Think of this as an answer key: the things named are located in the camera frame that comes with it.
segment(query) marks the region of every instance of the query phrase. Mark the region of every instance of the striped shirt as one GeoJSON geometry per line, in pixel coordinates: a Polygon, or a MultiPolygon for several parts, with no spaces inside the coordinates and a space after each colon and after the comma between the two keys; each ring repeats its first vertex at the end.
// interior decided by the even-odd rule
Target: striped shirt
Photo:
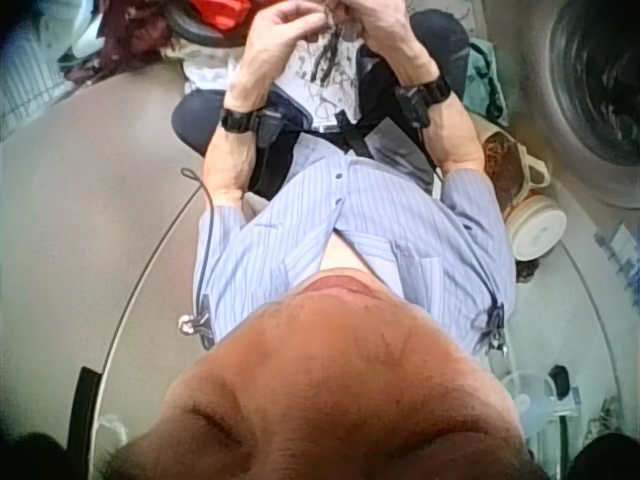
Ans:
{"type": "MultiPolygon", "coordinates": [[[[317,273],[334,232],[467,352],[493,306],[513,310],[515,263],[493,185],[478,172],[454,171],[432,198],[426,160],[402,137],[383,122],[366,139],[370,160],[302,135],[285,186],[254,220],[215,207],[203,294],[217,341],[317,273]]],[[[200,221],[195,282],[210,221],[200,221]]]]}

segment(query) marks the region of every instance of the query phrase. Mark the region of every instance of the hand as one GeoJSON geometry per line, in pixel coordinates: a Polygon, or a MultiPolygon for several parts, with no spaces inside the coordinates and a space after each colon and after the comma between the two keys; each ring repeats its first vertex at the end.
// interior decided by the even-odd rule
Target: hand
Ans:
{"type": "Polygon", "coordinates": [[[354,9],[364,27],[364,41],[385,58],[397,47],[417,42],[405,0],[340,0],[354,9]]]}
{"type": "Polygon", "coordinates": [[[324,8],[313,2],[287,1],[260,11],[251,26],[225,107],[240,112],[262,107],[298,41],[313,38],[328,26],[324,8]]]}

